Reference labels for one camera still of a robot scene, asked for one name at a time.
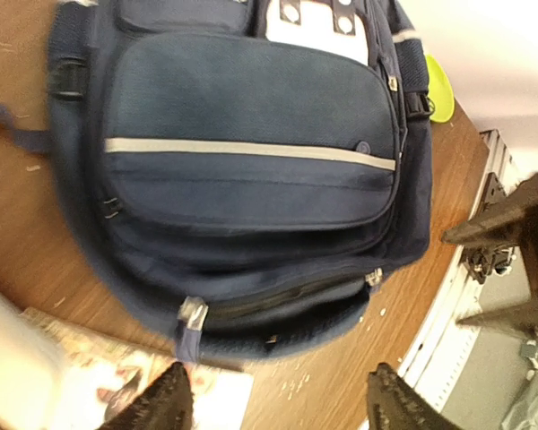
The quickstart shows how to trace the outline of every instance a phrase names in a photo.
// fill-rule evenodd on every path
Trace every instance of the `white wall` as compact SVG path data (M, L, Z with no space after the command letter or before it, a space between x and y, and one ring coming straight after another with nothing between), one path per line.
M538 169L538 0L401 0L479 130Z

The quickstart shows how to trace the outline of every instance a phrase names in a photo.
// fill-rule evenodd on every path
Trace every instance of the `table surface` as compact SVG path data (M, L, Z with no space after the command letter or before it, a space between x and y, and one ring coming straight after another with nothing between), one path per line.
M47 125L45 42L53 0L0 1L0 101L18 125ZM299 357L245 364L255 385L244 429L354 429L366 417L367 375L394 367L421 327L455 248L443 231L465 220L488 150L462 109L434 126L431 245L372 297L362 323L341 339ZM129 316L96 278L57 207L48 160L14 148L0 127L0 292L38 309L144 346L168 340Z

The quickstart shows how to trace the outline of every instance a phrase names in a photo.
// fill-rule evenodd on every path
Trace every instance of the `strap buckle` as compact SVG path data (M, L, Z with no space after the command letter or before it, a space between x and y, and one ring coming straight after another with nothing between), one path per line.
M64 58L48 76L48 93L64 100L82 100L88 88L88 67L78 58Z
M434 113L434 103L422 92L405 93L404 108L408 120L427 119Z

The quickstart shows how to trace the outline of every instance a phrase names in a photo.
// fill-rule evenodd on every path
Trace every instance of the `reflective stripe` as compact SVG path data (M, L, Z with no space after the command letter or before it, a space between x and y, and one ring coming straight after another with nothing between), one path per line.
M408 29L408 30L399 31L398 33L394 34L393 43L401 43L401 42L404 42L405 40L420 39L420 38L421 38L421 35L419 34L417 30Z
M395 170L393 159L381 159L352 150L319 146L272 145L266 143L184 141L167 139L135 139L115 137L106 140L106 152L197 152L205 154L265 155L296 159L326 159L364 164L374 168Z

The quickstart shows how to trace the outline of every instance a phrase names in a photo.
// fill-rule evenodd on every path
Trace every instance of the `backpack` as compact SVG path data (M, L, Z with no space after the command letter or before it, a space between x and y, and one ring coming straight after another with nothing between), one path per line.
M58 199L89 264L180 359L262 359L358 322L429 244L429 76L395 0L60 4Z

